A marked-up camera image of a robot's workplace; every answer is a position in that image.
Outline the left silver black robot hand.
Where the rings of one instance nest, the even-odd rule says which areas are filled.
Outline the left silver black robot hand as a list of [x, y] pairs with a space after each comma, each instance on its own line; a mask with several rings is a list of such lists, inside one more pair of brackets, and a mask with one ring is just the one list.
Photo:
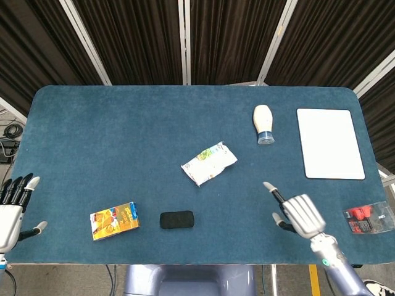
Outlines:
[[31, 195], [39, 183], [40, 177], [30, 173], [1, 184], [1, 257], [18, 242], [40, 235], [48, 225], [47, 221], [42, 221], [31, 230], [21, 230]]

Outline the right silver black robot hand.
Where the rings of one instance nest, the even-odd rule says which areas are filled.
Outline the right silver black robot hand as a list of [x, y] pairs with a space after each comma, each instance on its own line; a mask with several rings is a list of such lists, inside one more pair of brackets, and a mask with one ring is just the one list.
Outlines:
[[297, 233], [305, 239], [311, 239], [324, 232], [326, 223], [307, 194], [285, 199], [271, 183], [264, 181], [263, 185], [274, 196], [281, 212], [290, 221], [286, 223], [278, 213], [273, 212], [272, 218], [277, 226], [285, 231]]

